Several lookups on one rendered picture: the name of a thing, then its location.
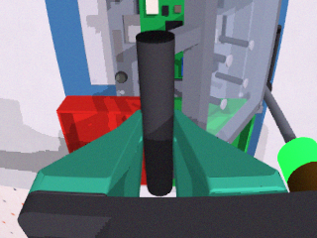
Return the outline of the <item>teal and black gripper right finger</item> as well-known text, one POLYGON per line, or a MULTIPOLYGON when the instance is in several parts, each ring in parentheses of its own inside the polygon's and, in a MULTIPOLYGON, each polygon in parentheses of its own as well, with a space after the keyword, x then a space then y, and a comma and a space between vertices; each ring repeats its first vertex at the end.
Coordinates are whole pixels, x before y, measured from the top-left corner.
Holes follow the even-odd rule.
POLYGON ((178 109, 172 150, 176 197, 288 192, 278 170, 198 127, 178 109))

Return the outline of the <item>green bin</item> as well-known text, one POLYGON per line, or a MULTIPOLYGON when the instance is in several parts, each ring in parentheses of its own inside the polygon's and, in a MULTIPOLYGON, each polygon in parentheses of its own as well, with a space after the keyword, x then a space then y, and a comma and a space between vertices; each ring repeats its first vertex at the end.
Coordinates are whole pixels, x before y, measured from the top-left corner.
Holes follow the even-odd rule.
MULTIPOLYGON (((182 97, 174 97, 174 109, 178 109, 181 111, 181 102, 182 97)), ((255 118, 256 114, 231 145, 244 152, 247 152, 254 127, 255 118)))

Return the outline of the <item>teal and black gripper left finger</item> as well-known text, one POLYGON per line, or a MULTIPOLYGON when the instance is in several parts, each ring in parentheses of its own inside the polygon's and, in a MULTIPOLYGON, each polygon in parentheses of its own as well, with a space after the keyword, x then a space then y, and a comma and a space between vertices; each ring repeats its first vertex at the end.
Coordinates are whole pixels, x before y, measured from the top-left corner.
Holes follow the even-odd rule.
POLYGON ((114 130, 39 170, 29 193, 53 190, 140 197, 143 150, 143 119, 137 110, 114 130))

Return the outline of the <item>green circuit board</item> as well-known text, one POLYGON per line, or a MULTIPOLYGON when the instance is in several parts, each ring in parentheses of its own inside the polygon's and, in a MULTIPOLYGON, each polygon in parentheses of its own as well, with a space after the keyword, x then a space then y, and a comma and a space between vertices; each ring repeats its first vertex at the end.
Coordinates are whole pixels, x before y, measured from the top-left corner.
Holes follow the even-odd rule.
MULTIPOLYGON (((139 0, 141 32, 169 31, 184 24, 184 0, 139 0)), ((174 78, 182 78, 183 51, 175 55, 174 78)))

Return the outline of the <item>red square tray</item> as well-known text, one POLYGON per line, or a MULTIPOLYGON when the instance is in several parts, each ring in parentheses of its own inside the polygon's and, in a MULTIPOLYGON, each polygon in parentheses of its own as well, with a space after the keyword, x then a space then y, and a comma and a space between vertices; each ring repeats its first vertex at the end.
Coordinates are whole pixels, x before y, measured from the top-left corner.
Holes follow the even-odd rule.
POLYGON ((56 113, 72 153, 114 130, 137 110, 141 110, 137 96, 67 95, 56 113))

